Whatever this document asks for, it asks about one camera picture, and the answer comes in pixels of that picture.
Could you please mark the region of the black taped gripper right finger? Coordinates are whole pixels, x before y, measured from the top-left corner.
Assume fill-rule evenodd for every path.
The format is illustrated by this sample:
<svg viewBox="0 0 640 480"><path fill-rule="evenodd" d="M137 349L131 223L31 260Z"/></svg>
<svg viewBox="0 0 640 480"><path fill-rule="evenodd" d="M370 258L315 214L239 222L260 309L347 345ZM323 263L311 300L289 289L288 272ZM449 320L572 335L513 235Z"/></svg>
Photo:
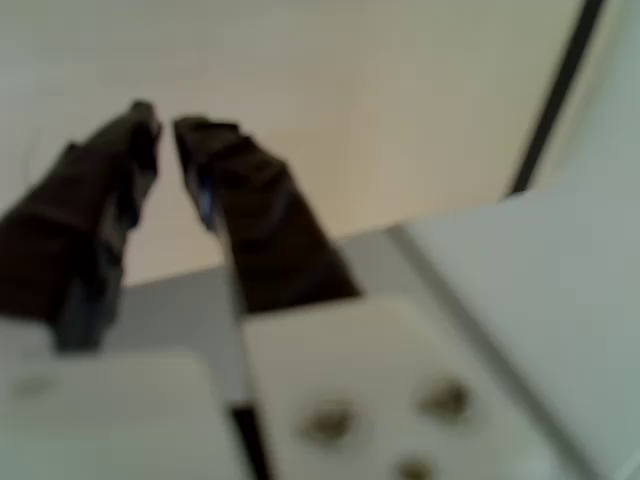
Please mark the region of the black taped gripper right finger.
<svg viewBox="0 0 640 480"><path fill-rule="evenodd" d="M173 132L231 272L272 478L564 477L527 403L394 232L339 247L287 164L239 126L184 117Z"/></svg>

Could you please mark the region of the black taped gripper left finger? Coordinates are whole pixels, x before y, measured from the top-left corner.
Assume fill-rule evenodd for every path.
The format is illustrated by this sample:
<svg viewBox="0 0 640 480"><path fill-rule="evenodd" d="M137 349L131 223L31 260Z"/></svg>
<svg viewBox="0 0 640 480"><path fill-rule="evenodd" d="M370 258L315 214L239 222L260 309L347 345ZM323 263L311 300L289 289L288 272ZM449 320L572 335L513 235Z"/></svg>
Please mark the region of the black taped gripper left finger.
<svg viewBox="0 0 640 480"><path fill-rule="evenodd" d="M162 126L135 100L53 165L1 216L1 316L41 326L57 350L97 350L115 320L131 230L158 175Z"/></svg>

